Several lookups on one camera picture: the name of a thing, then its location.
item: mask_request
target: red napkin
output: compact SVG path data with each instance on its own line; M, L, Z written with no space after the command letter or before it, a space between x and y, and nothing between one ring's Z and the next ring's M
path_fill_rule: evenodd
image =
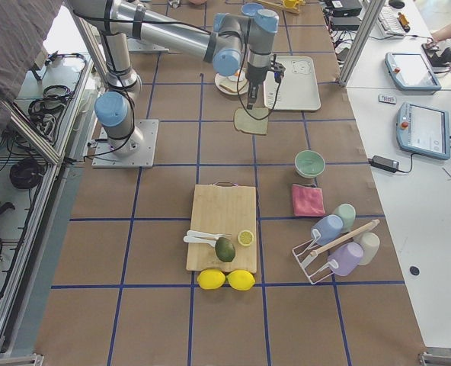
M292 185L292 199L295 216L321 217L325 215L321 188Z

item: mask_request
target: keyboard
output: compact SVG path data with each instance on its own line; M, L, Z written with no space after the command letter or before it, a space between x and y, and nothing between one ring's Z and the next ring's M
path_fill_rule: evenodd
M376 23L384 37L404 37L406 35L396 13L389 6L383 6Z

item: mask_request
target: cutting board handle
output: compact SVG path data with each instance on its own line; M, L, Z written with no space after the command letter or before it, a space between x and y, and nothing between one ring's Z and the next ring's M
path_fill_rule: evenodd
M231 181L216 181L213 185L218 185L220 187L238 187L237 183L232 183Z

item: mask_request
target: black round object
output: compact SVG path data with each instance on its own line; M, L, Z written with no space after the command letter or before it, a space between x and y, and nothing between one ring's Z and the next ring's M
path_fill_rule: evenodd
M403 0L389 0L388 5L395 9L401 9L405 6Z
M36 187L41 182L44 168L33 158L26 158L11 167L9 178L18 189Z
M418 276L421 273L421 270L418 269L417 267L415 267L414 265L412 265L410 267L410 273L412 273L413 276Z

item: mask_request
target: wooden cutting board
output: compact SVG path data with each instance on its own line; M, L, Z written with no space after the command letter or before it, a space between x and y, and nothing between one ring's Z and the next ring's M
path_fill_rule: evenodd
M256 273L255 187L195 185L190 229L204 233L232 234L230 239L235 247L235 258L230 263L221 262L212 246L203 242L191 242L188 243L188 271L218 268L224 272L245 269ZM250 246L244 247L238 243L237 236L241 230L250 230L254 234Z

